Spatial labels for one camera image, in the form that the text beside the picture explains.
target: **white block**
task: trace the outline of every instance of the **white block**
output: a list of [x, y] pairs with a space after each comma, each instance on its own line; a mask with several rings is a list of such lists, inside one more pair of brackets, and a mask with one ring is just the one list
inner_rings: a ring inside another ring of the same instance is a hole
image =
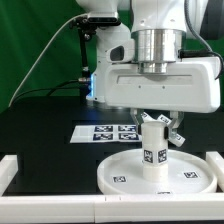
[[218, 152], [207, 152], [206, 161], [218, 178], [218, 185], [224, 192], [224, 159]]
[[5, 156], [0, 162], [0, 196], [3, 195], [17, 171], [17, 156]]

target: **black table surface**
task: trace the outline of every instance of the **black table surface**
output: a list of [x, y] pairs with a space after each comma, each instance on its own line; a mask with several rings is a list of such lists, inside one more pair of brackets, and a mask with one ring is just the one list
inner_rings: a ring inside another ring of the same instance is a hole
[[[25, 98], [5, 110], [0, 114], [0, 155], [18, 155], [19, 171], [4, 196], [101, 194], [99, 163], [116, 152], [141, 148], [141, 143], [70, 143], [76, 125], [104, 124], [133, 121], [128, 110], [88, 107], [78, 97]], [[178, 130], [186, 142], [170, 147], [202, 158], [206, 151], [224, 156], [223, 124], [222, 108], [211, 114], [186, 113]]]

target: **white tube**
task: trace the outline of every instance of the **white tube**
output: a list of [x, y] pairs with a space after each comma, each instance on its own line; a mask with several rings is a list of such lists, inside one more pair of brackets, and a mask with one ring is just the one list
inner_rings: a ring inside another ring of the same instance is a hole
[[150, 182], [162, 182], [168, 178], [166, 127], [160, 121], [142, 124], [143, 177]]

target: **metal cylinder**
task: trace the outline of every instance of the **metal cylinder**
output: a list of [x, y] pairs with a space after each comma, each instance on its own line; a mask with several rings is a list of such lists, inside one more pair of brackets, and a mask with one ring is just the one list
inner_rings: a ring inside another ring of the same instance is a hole
[[167, 63], [175, 62], [182, 48], [184, 32], [179, 30], [140, 30], [132, 33], [135, 40], [134, 62], [140, 74], [166, 73]]

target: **black cable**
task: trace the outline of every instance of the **black cable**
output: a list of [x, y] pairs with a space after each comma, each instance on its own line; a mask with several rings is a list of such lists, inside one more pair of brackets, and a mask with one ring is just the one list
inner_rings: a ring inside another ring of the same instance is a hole
[[198, 50], [195, 50], [195, 51], [194, 50], [189, 50], [189, 51], [181, 50], [179, 52], [179, 57], [181, 59], [182, 58], [194, 58], [194, 57], [209, 57], [209, 56], [218, 57], [219, 60], [220, 60], [220, 63], [221, 63], [219, 74], [215, 78], [215, 80], [217, 80], [221, 77], [222, 73], [224, 72], [224, 61], [223, 61], [222, 56], [219, 53], [214, 52], [214, 51], [207, 51], [207, 50], [201, 50], [201, 51], [198, 51]]
[[193, 28], [191, 21], [190, 21], [190, 13], [189, 13], [189, 0], [185, 0], [184, 2], [184, 14], [185, 14], [185, 20], [188, 25], [189, 30], [193, 34], [193, 36], [202, 44], [205, 46], [205, 50], [201, 51], [180, 51], [180, 58], [186, 58], [186, 57], [206, 57], [206, 56], [216, 56], [220, 60], [220, 71], [215, 80], [219, 79], [224, 71], [224, 61], [220, 54], [217, 52], [214, 52], [211, 48], [211, 46], [195, 31]]
[[57, 85], [56, 87], [52, 88], [52, 90], [46, 96], [51, 96], [60, 87], [63, 87], [63, 86], [66, 86], [66, 85], [69, 85], [69, 84], [72, 84], [72, 83], [78, 83], [78, 82], [79, 82], [78, 79], [63, 82], [63, 83]]
[[[52, 91], [52, 89], [55, 89], [55, 88], [43, 88], [43, 89], [34, 89], [34, 90], [29, 90], [29, 91], [26, 91], [26, 92], [23, 92], [21, 94], [19, 94], [11, 103], [11, 106], [16, 102], [18, 101], [19, 98], [21, 98], [22, 96], [24, 95], [27, 95], [29, 93], [34, 93], [34, 92], [40, 92], [40, 91]], [[69, 89], [80, 89], [80, 87], [59, 87], [57, 88], [57, 90], [69, 90]]]
[[193, 36], [202, 44], [205, 46], [205, 48], [208, 51], [212, 51], [211, 46], [195, 31], [195, 29], [192, 26], [191, 20], [190, 20], [190, 13], [189, 13], [189, 0], [185, 0], [184, 2], [184, 14], [185, 14], [185, 20], [187, 23], [187, 26]]

